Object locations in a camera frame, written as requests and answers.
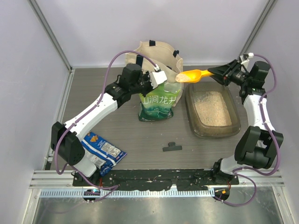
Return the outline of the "green cat litter bag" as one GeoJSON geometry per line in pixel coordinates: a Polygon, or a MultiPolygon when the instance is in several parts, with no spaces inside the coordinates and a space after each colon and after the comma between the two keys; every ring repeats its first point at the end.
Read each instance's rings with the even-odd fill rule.
{"type": "Polygon", "coordinates": [[[182,93],[182,83],[165,82],[145,97],[140,94],[138,119],[142,122],[152,122],[172,118],[174,115],[172,108],[180,100],[182,93]]]}

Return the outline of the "yellow plastic scoop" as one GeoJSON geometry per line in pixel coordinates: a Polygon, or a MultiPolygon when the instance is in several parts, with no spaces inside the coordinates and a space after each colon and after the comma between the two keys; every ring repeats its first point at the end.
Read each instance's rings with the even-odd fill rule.
{"type": "Polygon", "coordinates": [[[203,77],[209,77],[212,73],[208,70],[188,70],[177,74],[175,81],[178,83],[197,83],[203,77]]]}

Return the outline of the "black bag clip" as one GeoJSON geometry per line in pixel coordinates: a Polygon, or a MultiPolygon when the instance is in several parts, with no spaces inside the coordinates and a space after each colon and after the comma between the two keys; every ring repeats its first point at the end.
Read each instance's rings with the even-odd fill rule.
{"type": "Polygon", "coordinates": [[[175,142],[169,142],[167,147],[163,147],[163,152],[179,151],[182,150],[182,146],[176,145],[175,142]]]}

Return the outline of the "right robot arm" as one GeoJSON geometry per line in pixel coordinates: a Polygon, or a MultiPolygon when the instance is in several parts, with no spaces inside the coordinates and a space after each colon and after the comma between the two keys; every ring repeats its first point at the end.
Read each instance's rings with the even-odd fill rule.
{"type": "Polygon", "coordinates": [[[235,147],[234,155],[214,163],[210,177],[216,184],[232,181],[236,172],[243,168],[260,174],[261,169],[269,169],[273,162],[280,162],[278,150],[284,137],[275,131],[270,122],[266,107],[267,93],[263,88],[270,69],[269,63],[256,61],[251,71],[247,71],[241,60],[208,69],[219,84],[227,86],[234,83],[240,86],[239,96],[249,125],[235,147]]]}

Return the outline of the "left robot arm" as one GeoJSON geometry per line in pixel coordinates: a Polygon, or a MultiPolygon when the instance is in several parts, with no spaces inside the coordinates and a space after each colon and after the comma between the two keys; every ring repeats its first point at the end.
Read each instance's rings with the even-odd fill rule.
{"type": "Polygon", "coordinates": [[[132,95],[146,95],[153,91],[153,74],[143,71],[133,63],[126,65],[117,79],[104,88],[93,103],[79,115],[65,123],[57,121],[51,128],[50,147],[64,161],[83,174],[89,186],[95,186],[100,179],[99,168],[87,157],[82,140],[103,118],[128,102],[132,95]]]}

